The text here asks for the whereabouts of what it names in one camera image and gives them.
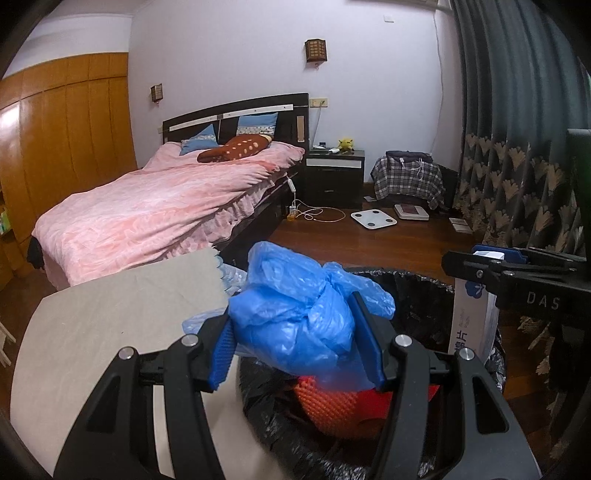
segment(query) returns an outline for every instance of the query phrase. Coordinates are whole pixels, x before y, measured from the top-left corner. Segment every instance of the bed frame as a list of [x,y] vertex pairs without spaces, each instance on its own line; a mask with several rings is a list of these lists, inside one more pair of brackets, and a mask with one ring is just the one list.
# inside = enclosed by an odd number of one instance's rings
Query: bed frame
[[[163,142],[180,142],[213,125],[218,143],[223,145],[236,135],[241,115],[278,112],[274,139],[301,147],[307,153],[310,145],[308,104],[307,93],[293,93],[214,106],[164,121],[162,138]],[[287,172],[298,190],[303,186],[303,163],[304,160]],[[248,251],[255,243],[271,236],[287,216],[292,200],[287,181],[282,179],[259,202],[254,213],[234,227],[229,239],[214,245],[224,262],[246,270]]]

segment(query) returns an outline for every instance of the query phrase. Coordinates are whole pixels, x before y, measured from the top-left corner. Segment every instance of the power outlet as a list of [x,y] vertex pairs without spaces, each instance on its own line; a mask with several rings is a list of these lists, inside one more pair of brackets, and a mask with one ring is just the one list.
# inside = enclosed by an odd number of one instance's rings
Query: power outlet
[[310,108],[326,108],[329,105],[328,98],[311,98]]

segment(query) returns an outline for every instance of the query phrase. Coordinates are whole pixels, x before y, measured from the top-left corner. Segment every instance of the brown pillow with dots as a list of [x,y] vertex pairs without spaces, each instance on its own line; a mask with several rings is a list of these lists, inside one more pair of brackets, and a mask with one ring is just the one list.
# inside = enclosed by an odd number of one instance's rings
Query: brown pillow with dots
[[197,161],[201,163],[217,163],[241,160],[265,150],[269,143],[271,143],[271,137],[268,135],[237,135],[221,147],[201,152],[197,157]]

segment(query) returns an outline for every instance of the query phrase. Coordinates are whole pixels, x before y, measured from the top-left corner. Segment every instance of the floral curtain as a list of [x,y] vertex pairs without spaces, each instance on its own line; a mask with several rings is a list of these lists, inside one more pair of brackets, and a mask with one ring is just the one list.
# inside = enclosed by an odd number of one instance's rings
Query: floral curtain
[[486,243],[584,255],[565,140],[589,128],[587,71],[531,0],[452,5],[465,101],[455,208]]

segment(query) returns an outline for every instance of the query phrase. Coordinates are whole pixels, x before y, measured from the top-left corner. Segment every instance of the blue pillow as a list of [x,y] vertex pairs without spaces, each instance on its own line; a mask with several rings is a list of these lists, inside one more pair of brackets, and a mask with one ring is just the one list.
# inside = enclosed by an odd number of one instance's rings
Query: blue pillow
[[236,135],[275,135],[275,126],[277,124],[278,113],[269,113],[265,115],[245,115],[238,119],[238,129]]
[[194,137],[181,142],[181,152],[179,155],[186,155],[187,153],[194,152],[196,150],[209,150],[210,148],[217,148],[216,132],[213,129],[213,124],[209,125],[201,133],[198,133]]

